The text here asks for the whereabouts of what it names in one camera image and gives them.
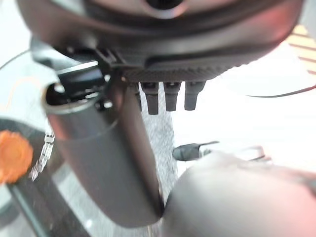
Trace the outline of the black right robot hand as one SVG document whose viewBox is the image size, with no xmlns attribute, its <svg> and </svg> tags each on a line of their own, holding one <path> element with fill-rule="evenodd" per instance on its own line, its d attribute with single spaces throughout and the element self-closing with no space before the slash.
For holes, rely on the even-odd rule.
<svg viewBox="0 0 316 237">
<path fill-rule="evenodd" d="M 33 59 L 53 69 L 42 108 L 62 157 L 100 210 L 126 228 L 159 221 L 163 202 L 141 117 L 196 107 L 207 80 L 276 48 L 301 0 L 20 0 Z"/>
</svg>

